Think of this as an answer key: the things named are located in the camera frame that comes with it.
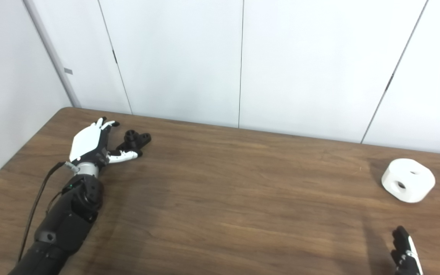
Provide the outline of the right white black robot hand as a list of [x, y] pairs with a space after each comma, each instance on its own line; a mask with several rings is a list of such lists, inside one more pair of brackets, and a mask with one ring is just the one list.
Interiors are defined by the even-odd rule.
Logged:
[[392, 237], [394, 249], [390, 254], [396, 264], [395, 275], [423, 275], [417, 248], [408, 231], [397, 226]]

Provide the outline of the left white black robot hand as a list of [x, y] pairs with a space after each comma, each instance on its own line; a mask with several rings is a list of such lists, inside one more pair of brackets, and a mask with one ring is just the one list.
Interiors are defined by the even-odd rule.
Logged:
[[70, 162], [76, 167], [81, 163], [92, 163], [99, 169], [112, 163], [121, 163], [143, 155], [139, 149], [108, 150], [109, 134], [112, 127], [120, 125], [117, 121], [106, 122], [99, 118], [76, 134], [69, 155]]

